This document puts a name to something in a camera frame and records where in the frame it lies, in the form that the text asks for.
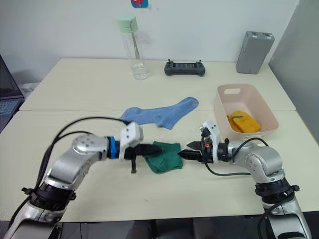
blue sock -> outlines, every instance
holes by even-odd
[[[176,105],[143,110],[138,107],[127,109],[121,116],[124,120],[134,120],[138,124],[155,123],[158,127],[172,129],[186,114],[198,106],[198,100],[187,97]]]

black cable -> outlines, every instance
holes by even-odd
[[[48,165],[48,158],[49,158],[49,155],[52,152],[52,149],[53,149],[53,145],[51,144],[47,148],[45,153],[44,153],[44,156],[42,158],[41,165],[40,165],[40,168],[39,168],[38,178],[36,180],[36,184],[35,184],[34,190],[38,189],[38,187],[40,186],[40,183],[41,183],[41,181],[43,179],[43,176],[45,174],[45,171],[46,171],[46,168],[47,168],[47,165]]]
[[[250,141],[253,141],[253,140],[259,140],[259,141],[262,141],[264,143],[265,146],[269,146],[262,138],[250,138],[248,140],[246,140],[245,142],[243,142],[237,149],[236,151],[233,153],[233,158],[235,158],[235,156],[237,155],[237,153],[239,152],[239,150],[245,146],[245,144],[247,144],[248,142]]]
[[[269,215],[271,213],[271,211],[277,207],[279,207],[281,204],[286,203],[288,201],[290,201],[291,199],[294,198],[294,193],[292,193],[291,195],[289,195],[288,197],[284,198],[283,200],[281,200],[280,202],[272,205],[270,208],[268,208],[259,218],[258,223],[257,223],[257,233],[258,233],[258,237],[259,239],[264,239],[263,235],[261,234],[261,223],[263,222],[263,220],[266,218],[267,215]]]
[[[206,166],[206,168],[208,169],[209,172],[211,172],[212,174],[216,175],[216,176],[235,176],[235,175],[250,175],[250,173],[216,173],[213,170],[210,169],[210,167],[207,164],[206,161],[206,156],[205,156],[205,152],[204,152],[204,136],[201,137],[201,154],[203,157],[203,162]]]
[[[69,136],[69,135],[74,134],[74,133],[86,133],[86,134],[93,134],[93,133],[91,133],[91,132],[83,131],[83,130],[79,130],[79,131],[72,131],[72,132],[69,132],[69,133],[66,133],[66,134],[62,135],[62,136],[58,139],[58,141],[59,141],[59,140],[61,140],[61,139],[63,139],[64,137]]]
[[[60,137],[60,135],[67,129],[69,128],[70,126],[74,125],[75,123],[77,122],[80,122],[80,121],[84,121],[84,120],[116,120],[116,121],[120,121],[122,123],[124,123],[125,125],[128,125],[129,123],[131,123],[130,121],[127,121],[127,120],[123,120],[123,119],[119,119],[119,118],[114,118],[114,117],[104,117],[104,116],[92,116],[92,117],[84,117],[84,118],[80,118],[80,119],[77,119],[75,121],[72,121],[71,123],[67,124],[65,127],[63,127],[59,133],[56,135],[56,137],[54,138],[53,140],[53,143],[55,143],[55,141]]]

basket handle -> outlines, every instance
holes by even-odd
[[[218,93],[223,96],[244,94],[251,87],[249,84],[228,84],[218,87]]]

laptop keyboard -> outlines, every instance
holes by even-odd
[[[19,103],[19,100],[0,102],[0,116],[12,114],[12,111],[14,111],[14,109],[18,103]]]

blue ring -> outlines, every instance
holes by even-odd
[[[115,158],[115,154],[117,152],[116,146],[115,146],[115,138],[113,136],[110,137],[111,141],[111,148],[110,148],[110,153],[111,153],[111,159]]]

